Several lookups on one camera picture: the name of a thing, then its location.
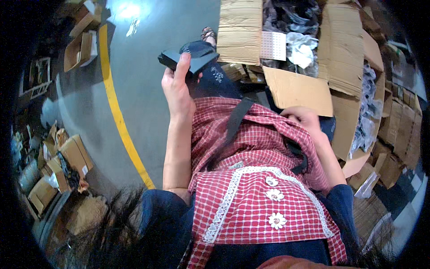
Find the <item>daisy flower appliqué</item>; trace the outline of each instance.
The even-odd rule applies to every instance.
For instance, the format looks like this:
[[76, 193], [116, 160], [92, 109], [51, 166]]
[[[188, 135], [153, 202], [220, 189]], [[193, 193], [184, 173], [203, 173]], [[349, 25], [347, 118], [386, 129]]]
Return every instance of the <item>daisy flower appliqué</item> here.
[[272, 228], [275, 228], [276, 230], [282, 228], [282, 225], [284, 225], [285, 223], [287, 223], [287, 220], [279, 212], [276, 214], [272, 213], [272, 215], [269, 216], [269, 224], [272, 226]]
[[271, 189], [266, 192], [266, 196], [274, 201], [281, 201], [284, 198], [284, 195], [281, 193], [281, 191], [277, 189]]
[[274, 187], [276, 185], [278, 185], [278, 180], [274, 179], [271, 176], [266, 177], [266, 183], [270, 186], [270, 187]]

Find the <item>hand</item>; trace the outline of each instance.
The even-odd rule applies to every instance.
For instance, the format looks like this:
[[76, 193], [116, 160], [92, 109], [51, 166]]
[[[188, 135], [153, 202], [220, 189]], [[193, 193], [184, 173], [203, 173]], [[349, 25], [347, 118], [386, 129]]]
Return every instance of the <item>hand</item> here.
[[192, 120], [196, 105], [185, 84], [185, 76], [190, 69], [191, 54], [183, 53], [176, 65], [176, 71], [166, 68], [161, 87], [169, 105], [170, 119]]
[[288, 119], [307, 129], [314, 142], [327, 139], [325, 133], [321, 131], [318, 115], [313, 109], [304, 106], [292, 106], [284, 109], [280, 115], [288, 117]]

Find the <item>sandal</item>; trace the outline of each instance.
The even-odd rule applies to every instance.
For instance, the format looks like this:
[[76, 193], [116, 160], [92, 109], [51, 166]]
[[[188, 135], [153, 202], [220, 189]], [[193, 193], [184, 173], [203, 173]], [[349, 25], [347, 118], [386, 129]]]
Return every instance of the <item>sandal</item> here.
[[202, 33], [201, 33], [201, 35], [200, 35], [200, 37], [201, 37], [201, 39], [203, 40], [203, 41], [205, 41], [206, 42], [206, 40], [207, 40], [207, 38], [208, 37], [213, 37], [214, 39], [215, 39], [215, 42], [216, 42], [216, 35], [215, 35], [215, 32], [212, 30], [212, 28], [210, 28], [210, 27], [205, 27], [205, 28], [203, 28], [203, 30], [202, 30]]

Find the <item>black strap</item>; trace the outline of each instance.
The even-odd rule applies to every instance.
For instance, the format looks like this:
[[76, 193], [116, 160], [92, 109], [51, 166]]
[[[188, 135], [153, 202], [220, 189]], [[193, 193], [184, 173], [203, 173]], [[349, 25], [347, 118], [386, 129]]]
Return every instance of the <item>black strap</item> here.
[[[254, 102], [251, 99], [245, 97], [233, 109], [227, 121], [227, 136], [225, 138], [225, 141], [222, 146], [219, 147], [209, 158], [207, 163], [208, 171], [212, 171], [215, 167], [215, 163], [221, 151], [234, 141], [243, 118], [253, 104]], [[284, 144], [288, 145], [289, 149], [291, 150], [291, 153], [294, 156], [303, 159], [301, 164], [291, 169], [291, 172], [293, 172], [295, 175], [303, 173], [307, 169], [307, 157], [305, 154], [303, 154], [300, 145], [288, 138], [284, 139]]]
[[237, 132], [239, 131], [240, 124], [242, 123], [243, 118], [245, 117], [248, 110], [252, 107], [254, 102], [245, 97], [243, 98], [239, 104], [233, 109], [230, 114], [230, 117], [227, 121], [227, 136], [225, 137], [225, 141], [221, 147], [219, 147], [214, 154], [208, 160], [208, 171], [212, 171], [215, 166], [215, 161], [218, 156], [226, 146], [231, 144], [236, 138]]

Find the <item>navy blue shirt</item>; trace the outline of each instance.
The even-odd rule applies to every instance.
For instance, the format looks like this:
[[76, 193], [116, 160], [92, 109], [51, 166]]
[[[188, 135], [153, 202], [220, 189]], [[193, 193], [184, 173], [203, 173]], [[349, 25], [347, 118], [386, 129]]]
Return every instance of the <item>navy blue shirt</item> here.
[[[347, 254], [348, 242], [357, 241], [353, 218], [353, 192], [350, 186], [337, 185], [326, 197], [316, 194], [341, 230]], [[188, 207], [176, 194], [148, 190], [143, 194], [141, 235], [143, 253], [154, 268], [177, 268], [190, 241], [194, 215], [194, 197]], [[206, 268], [257, 268], [280, 255], [304, 258], [331, 265], [325, 239], [270, 244], [215, 245]]]

